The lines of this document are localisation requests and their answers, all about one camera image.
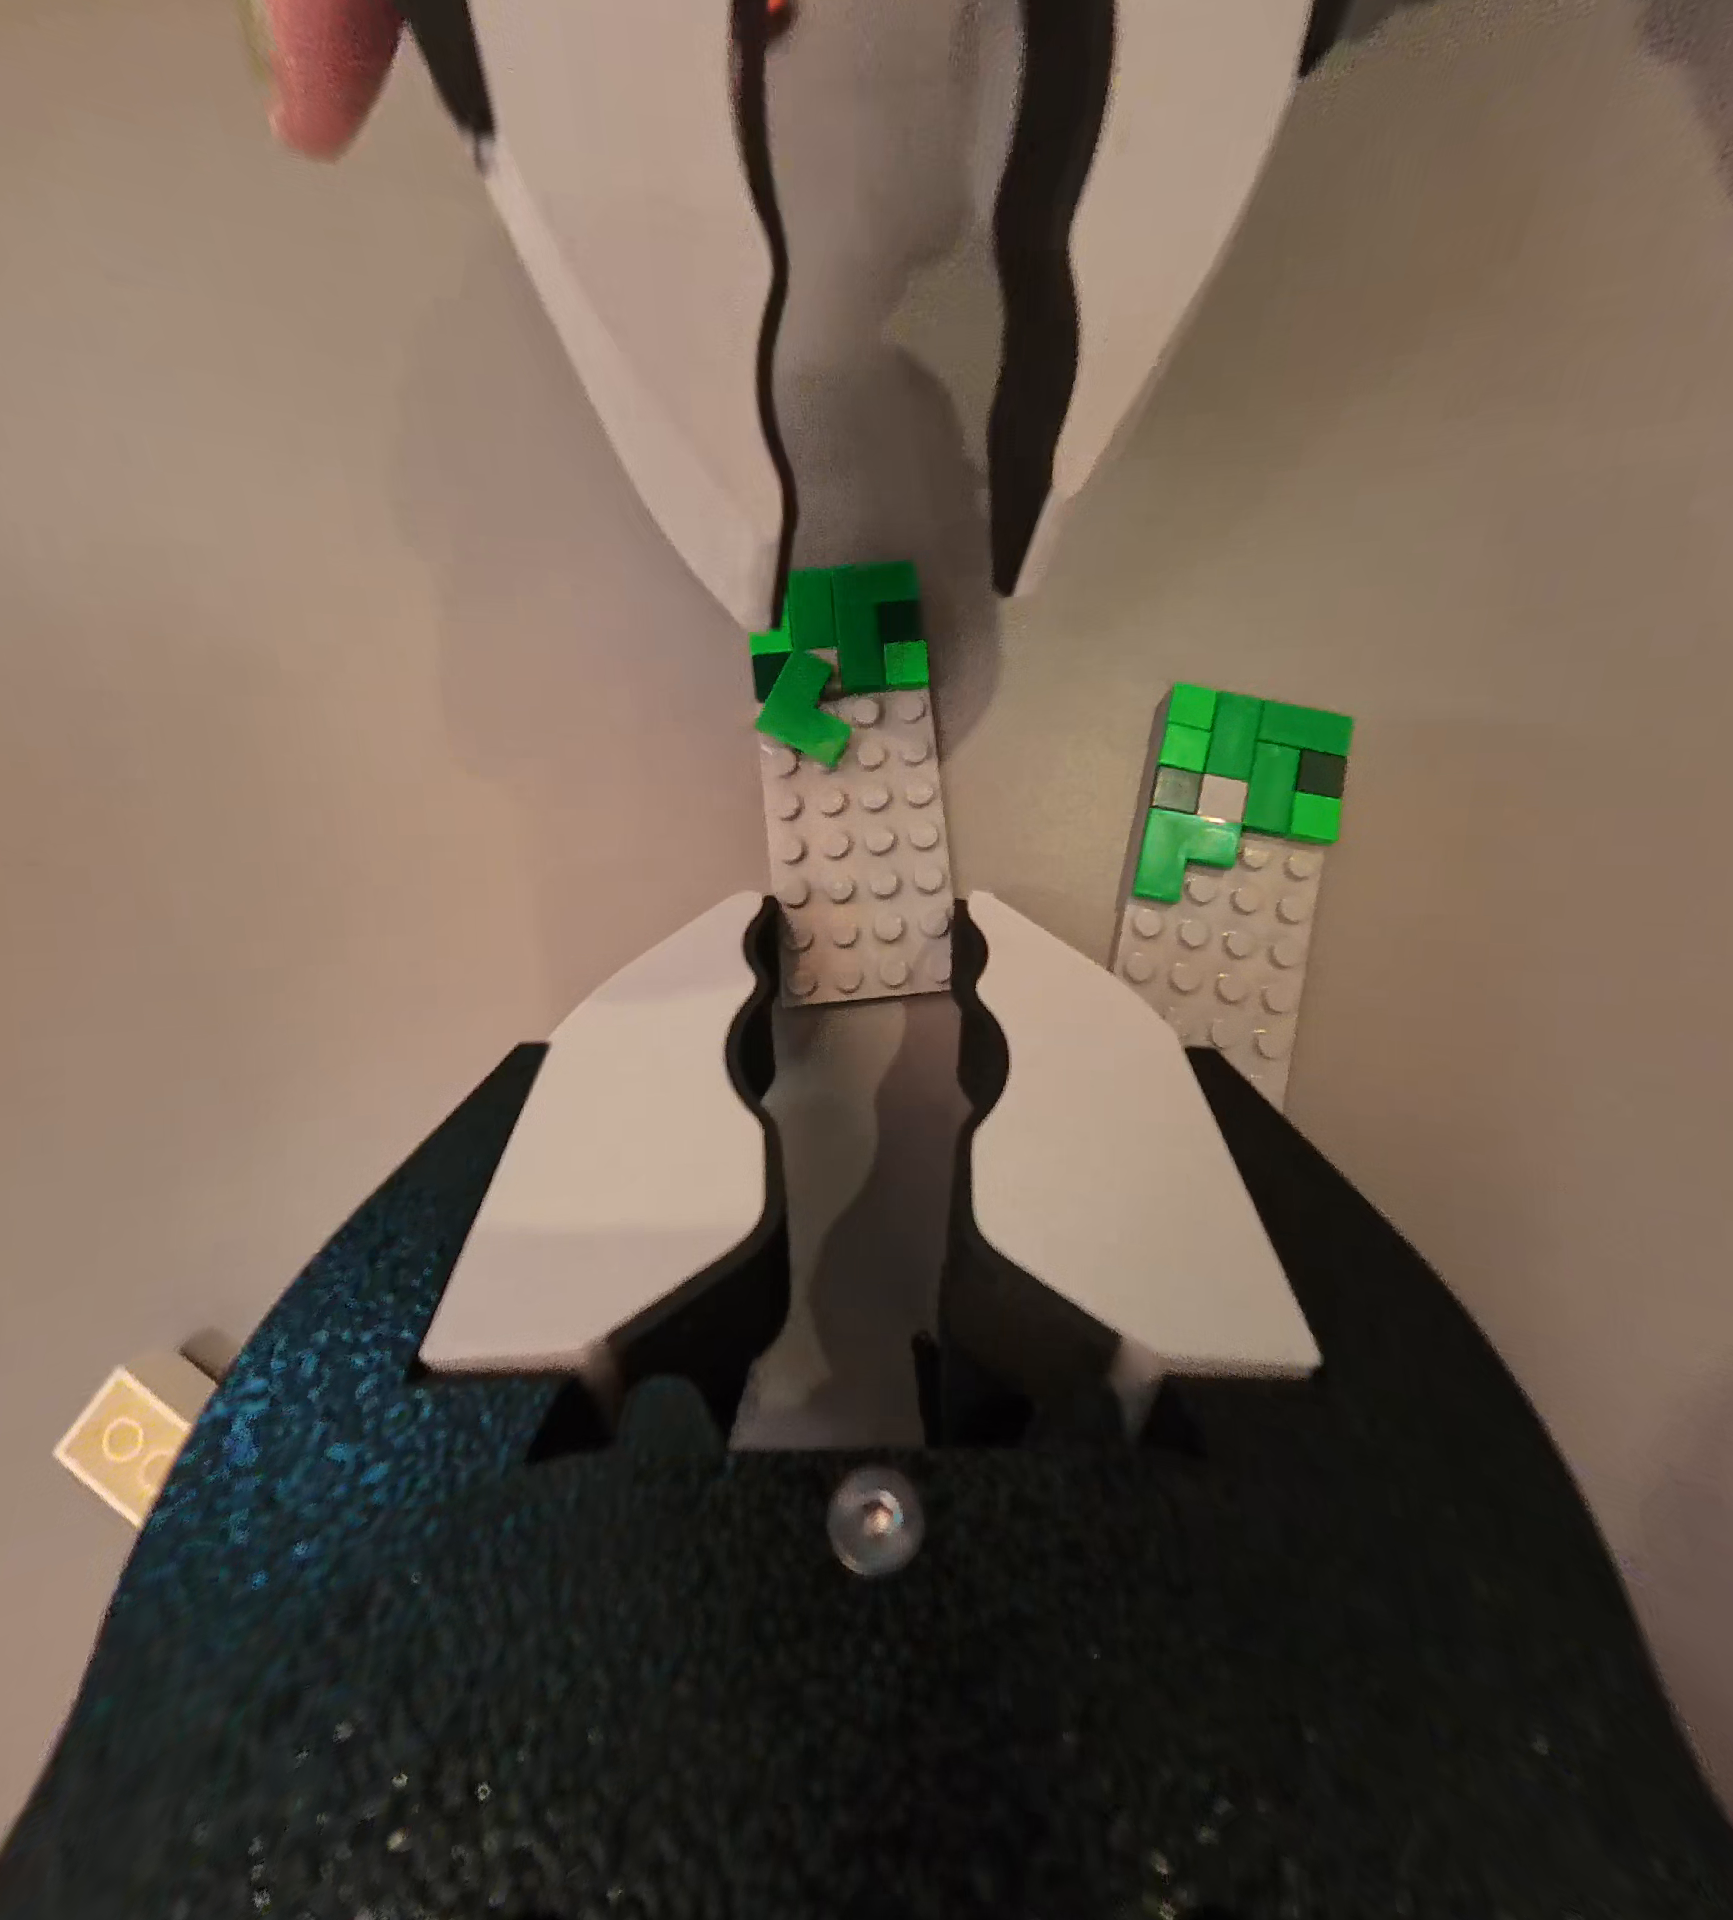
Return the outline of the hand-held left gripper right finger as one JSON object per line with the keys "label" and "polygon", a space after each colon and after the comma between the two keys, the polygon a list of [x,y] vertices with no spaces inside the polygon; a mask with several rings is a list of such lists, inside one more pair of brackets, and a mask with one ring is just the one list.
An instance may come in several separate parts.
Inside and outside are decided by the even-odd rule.
{"label": "hand-held left gripper right finger", "polygon": [[956,900],[950,959],[938,1436],[1135,1436],[1172,1380],[1311,1380],[1319,1343],[1165,1020],[986,890]]}

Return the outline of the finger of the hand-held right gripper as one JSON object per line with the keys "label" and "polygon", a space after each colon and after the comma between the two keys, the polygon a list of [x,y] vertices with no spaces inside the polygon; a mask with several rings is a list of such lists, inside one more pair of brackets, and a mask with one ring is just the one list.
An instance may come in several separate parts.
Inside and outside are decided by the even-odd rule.
{"label": "finger of the hand-held right gripper", "polygon": [[1251,203],[1311,1],[1021,3],[993,203],[1000,302],[986,426],[993,588],[1031,593],[1138,420]]}
{"label": "finger of the hand-held right gripper", "polygon": [[761,348],[775,262],[740,151],[734,6],[468,7],[482,178],[621,468],[694,578],[772,621],[783,479]]}

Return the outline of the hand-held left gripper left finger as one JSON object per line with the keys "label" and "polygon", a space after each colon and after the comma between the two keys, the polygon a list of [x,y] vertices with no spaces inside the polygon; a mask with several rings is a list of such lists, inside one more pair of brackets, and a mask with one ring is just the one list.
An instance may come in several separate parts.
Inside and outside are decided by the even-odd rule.
{"label": "hand-held left gripper left finger", "polygon": [[736,892],[551,1034],[423,1338],[443,1377],[545,1373],[617,1407],[684,1380],[730,1434],[788,1311],[779,901]]}

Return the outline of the grey plate green white tiles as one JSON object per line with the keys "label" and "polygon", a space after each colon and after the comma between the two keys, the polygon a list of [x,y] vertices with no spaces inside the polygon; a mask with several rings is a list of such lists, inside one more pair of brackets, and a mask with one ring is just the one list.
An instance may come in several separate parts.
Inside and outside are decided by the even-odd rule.
{"label": "grey plate green white tiles", "polygon": [[1174,681],[1156,708],[1110,968],[1285,1110],[1355,719]]}

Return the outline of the grey plate with green tiles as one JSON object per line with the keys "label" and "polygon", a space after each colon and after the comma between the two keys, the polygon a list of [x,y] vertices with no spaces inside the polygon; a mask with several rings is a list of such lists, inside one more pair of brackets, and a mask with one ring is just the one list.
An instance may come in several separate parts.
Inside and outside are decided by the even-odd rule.
{"label": "grey plate with green tiles", "polygon": [[850,741],[827,769],[756,734],[783,1004],[940,994],[955,883],[917,566],[793,570],[780,619],[749,635],[749,662],[787,650],[832,662],[828,710]]}

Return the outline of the person's right hand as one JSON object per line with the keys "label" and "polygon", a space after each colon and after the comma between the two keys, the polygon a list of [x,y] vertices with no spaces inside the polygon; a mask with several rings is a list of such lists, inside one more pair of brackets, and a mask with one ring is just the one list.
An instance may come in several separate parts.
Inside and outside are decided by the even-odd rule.
{"label": "person's right hand", "polygon": [[391,1],[239,1],[267,119],[281,146],[330,159],[350,148],[398,52]]}

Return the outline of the long cream brick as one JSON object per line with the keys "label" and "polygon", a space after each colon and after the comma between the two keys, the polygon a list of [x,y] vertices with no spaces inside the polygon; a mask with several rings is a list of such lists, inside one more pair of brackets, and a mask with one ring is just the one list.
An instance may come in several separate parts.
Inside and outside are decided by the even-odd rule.
{"label": "long cream brick", "polygon": [[52,1459],[105,1510],[143,1529],[239,1340],[201,1325],[119,1361],[54,1442]]}

